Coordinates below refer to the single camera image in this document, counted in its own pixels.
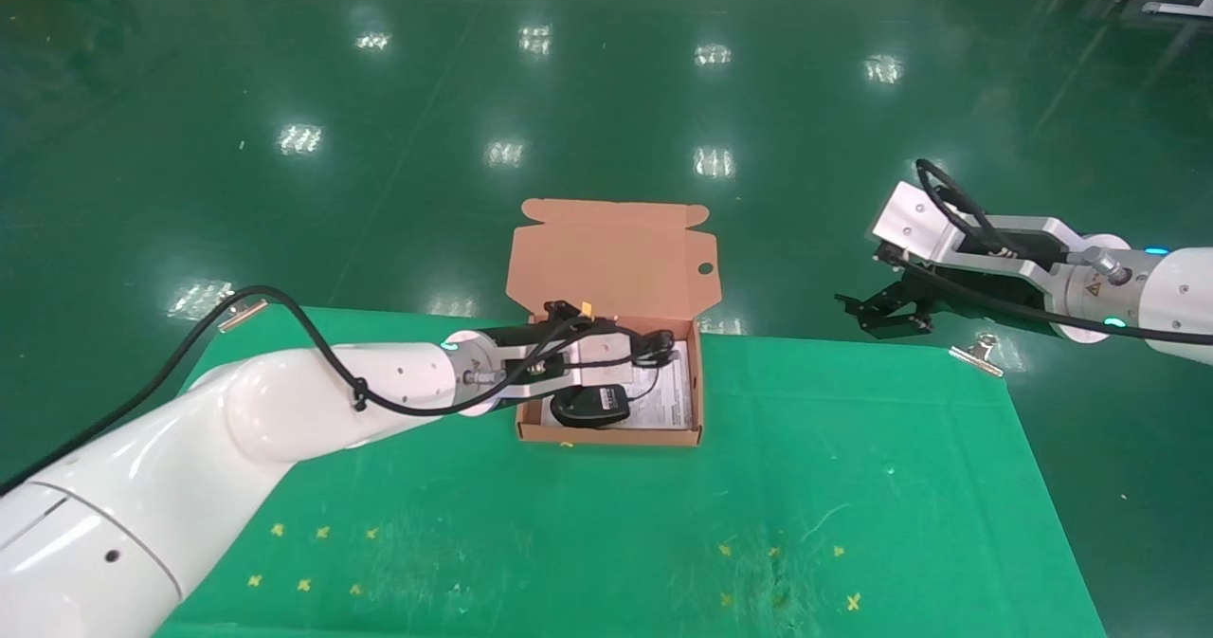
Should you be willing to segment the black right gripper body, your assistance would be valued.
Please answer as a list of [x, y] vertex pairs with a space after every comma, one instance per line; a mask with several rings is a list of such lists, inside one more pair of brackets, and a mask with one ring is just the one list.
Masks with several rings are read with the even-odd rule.
[[966, 270], [970, 272], [1049, 272], [1066, 262], [1070, 249], [1061, 239], [1044, 230], [974, 229], [966, 239]]

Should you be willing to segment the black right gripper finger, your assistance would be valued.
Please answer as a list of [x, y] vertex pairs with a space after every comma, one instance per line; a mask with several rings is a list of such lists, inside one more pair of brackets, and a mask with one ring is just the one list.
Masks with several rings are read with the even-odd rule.
[[879, 289], [876, 294], [876, 311], [879, 317], [893, 317], [910, 308], [915, 317], [929, 317], [940, 304], [940, 289], [932, 280], [915, 272], [901, 272], [900, 279]]
[[896, 294], [875, 294], [867, 300], [836, 294], [835, 300], [872, 338], [911, 338], [934, 331], [932, 300], [904, 300]]

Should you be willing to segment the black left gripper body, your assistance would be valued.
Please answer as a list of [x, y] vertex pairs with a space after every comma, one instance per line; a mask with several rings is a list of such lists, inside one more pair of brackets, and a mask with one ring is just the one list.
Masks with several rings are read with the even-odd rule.
[[516, 324], [516, 326], [488, 327], [488, 338], [499, 349], [522, 348], [526, 354], [537, 344], [565, 338], [569, 330], [568, 324]]

